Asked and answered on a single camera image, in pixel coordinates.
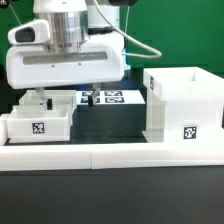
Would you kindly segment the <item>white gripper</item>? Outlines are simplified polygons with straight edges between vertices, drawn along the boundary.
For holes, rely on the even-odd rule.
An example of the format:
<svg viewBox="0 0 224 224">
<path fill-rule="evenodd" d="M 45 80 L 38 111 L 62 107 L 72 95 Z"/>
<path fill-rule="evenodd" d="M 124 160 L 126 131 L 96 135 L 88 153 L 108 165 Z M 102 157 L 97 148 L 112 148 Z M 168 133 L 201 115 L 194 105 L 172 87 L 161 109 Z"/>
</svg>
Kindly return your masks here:
<svg viewBox="0 0 224 224">
<path fill-rule="evenodd" d="M 45 45 L 20 45 L 9 49 L 6 74 L 14 89 L 36 88 L 41 105 L 53 109 L 43 87 L 93 84 L 88 96 L 96 104 L 101 82 L 120 81 L 124 76 L 124 39 L 118 33 L 92 35 L 76 53 L 50 54 Z"/>
</svg>

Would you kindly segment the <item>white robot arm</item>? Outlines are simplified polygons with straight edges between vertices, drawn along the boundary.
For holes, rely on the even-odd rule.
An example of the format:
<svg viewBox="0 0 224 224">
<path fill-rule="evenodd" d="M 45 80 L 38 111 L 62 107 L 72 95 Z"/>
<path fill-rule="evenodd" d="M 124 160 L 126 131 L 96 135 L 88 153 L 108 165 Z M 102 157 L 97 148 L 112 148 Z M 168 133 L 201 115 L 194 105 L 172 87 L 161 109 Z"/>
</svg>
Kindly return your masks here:
<svg viewBox="0 0 224 224">
<path fill-rule="evenodd" d="M 9 85 L 35 89 L 50 109 L 46 87 L 91 84 L 88 102 L 95 103 L 103 83 L 124 76 L 119 6 L 116 0 L 34 0 L 34 19 L 8 32 Z"/>
</svg>

